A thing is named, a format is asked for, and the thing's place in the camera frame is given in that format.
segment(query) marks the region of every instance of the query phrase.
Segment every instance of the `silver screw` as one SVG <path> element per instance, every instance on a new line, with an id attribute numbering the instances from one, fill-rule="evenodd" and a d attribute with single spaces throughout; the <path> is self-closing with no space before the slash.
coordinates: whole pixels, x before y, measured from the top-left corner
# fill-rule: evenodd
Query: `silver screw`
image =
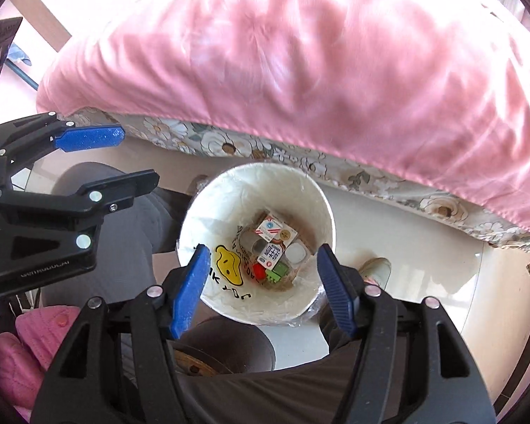
<path id="1" fill-rule="evenodd" d="M 89 193 L 89 198 L 93 202 L 102 201 L 102 193 L 100 191 L 91 191 Z"/>
<path id="2" fill-rule="evenodd" d="M 372 297 L 381 296 L 381 289 L 376 285 L 368 285 L 365 287 L 365 293 Z"/>
<path id="3" fill-rule="evenodd" d="M 91 299 L 88 300 L 88 303 L 86 305 L 91 309 L 98 309 L 102 306 L 102 298 L 99 296 L 93 296 Z"/>
<path id="4" fill-rule="evenodd" d="M 439 300 L 437 298 L 434 298 L 433 296 L 429 296 L 427 299 L 425 299 L 424 304 L 430 309 L 438 309 L 440 307 Z"/>
<path id="5" fill-rule="evenodd" d="M 147 296 L 150 298 L 158 298 L 163 294 L 163 288 L 160 285 L 152 285 L 147 289 Z"/>
<path id="6" fill-rule="evenodd" d="M 77 236 L 77 247 L 82 250 L 86 250 L 88 247 L 90 247 L 92 243 L 91 238 L 89 238 L 85 234 L 81 234 Z"/>

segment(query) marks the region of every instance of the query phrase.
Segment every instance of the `floral pattern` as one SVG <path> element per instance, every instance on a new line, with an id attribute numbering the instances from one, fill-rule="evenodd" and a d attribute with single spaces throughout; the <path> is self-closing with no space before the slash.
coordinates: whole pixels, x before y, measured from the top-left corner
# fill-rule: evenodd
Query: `floral pattern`
<path id="1" fill-rule="evenodd" d="M 79 126 L 119 123 L 134 137 L 187 154 L 244 157 L 291 165 L 319 182 L 416 210 L 493 246 L 530 252 L 530 233 L 487 209 L 451 193 L 349 159 L 175 118 L 107 113 L 87 108 L 64 119 Z"/>

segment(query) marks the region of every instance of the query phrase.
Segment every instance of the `shoe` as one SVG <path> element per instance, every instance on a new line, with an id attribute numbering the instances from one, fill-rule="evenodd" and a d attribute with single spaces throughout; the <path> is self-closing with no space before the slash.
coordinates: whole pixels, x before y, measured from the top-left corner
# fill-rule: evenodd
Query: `shoe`
<path id="1" fill-rule="evenodd" d="M 390 277 L 390 261 L 386 258 L 372 258 L 363 263 L 359 274 L 365 282 L 378 285 L 385 290 Z"/>

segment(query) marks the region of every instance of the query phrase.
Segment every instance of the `pink quilted fabric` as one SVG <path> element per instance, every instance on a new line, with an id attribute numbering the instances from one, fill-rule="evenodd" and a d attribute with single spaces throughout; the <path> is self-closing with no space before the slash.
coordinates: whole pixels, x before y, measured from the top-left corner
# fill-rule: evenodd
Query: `pink quilted fabric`
<path id="1" fill-rule="evenodd" d="M 530 231 L 530 33 L 496 0 L 146 0 L 38 109 L 178 118 L 373 165 Z"/>
<path id="2" fill-rule="evenodd" d="M 50 306 L 16 319 L 20 339 L 0 334 L 0 391 L 29 421 L 45 371 L 78 316 L 74 306 Z"/>

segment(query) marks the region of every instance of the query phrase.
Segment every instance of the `black cable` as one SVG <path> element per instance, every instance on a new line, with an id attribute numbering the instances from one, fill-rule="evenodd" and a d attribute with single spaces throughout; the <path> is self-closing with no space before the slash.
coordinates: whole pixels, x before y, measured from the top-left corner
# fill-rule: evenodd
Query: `black cable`
<path id="1" fill-rule="evenodd" d="M 18 75 L 22 80 L 24 80 L 27 84 L 29 84 L 33 89 L 37 91 L 37 87 L 39 86 L 39 84 L 33 81 L 28 76 L 28 74 L 24 72 L 20 67 L 18 67 L 14 62 L 12 62 L 10 59 L 6 59 L 4 65 L 7 65 L 10 70 L 12 70 L 16 75 Z"/>

